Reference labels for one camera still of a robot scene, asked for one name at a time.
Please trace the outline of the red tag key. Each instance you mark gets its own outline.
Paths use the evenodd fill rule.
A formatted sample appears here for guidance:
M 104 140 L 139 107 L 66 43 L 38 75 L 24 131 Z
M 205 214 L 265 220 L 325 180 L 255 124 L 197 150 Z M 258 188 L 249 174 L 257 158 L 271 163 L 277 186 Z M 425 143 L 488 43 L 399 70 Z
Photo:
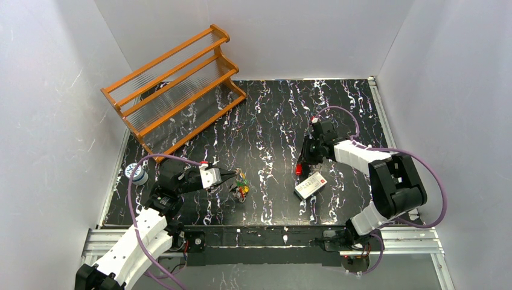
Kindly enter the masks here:
M 298 163 L 296 166 L 295 166 L 295 175 L 296 176 L 303 176 L 304 174 L 304 168 L 303 168 L 303 165 L 301 163 Z

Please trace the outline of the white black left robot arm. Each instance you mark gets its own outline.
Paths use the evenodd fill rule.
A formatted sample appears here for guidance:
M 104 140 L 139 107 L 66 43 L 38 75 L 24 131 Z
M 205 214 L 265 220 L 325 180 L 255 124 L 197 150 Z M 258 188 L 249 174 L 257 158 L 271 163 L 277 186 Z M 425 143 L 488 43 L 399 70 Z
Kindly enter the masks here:
M 164 161 L 147 202 L 114 246 L 96 262 L 77 270 L 75 289 L 132 289 L 152 265 L 175 279 L 158 258 L 172 247 L 187 247 L 184 225 L 176 220 L 184 195 L 213 189 L 241 174 L 240 169 L 221 169 L 207 161 L 191 163 L 183 170 L 171 169 L 176 162 L 175 158 Z

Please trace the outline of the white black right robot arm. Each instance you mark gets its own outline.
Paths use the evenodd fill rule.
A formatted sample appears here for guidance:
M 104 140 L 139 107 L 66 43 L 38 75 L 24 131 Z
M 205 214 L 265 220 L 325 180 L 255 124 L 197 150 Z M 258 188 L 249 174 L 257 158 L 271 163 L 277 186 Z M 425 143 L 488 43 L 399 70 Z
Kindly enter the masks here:
M 344 163 L 369 177 L 372 200 L 345 223 L 345 237 L 356 240 L 427 202 L 427 193 L 410 155 L 370 150 L 357 141 L 339 137 L 331 121 L 313 118 L 305 136 L 295 173 L 295 193 L 307 199 L 326 185 L 311 166 L 331 160 Z

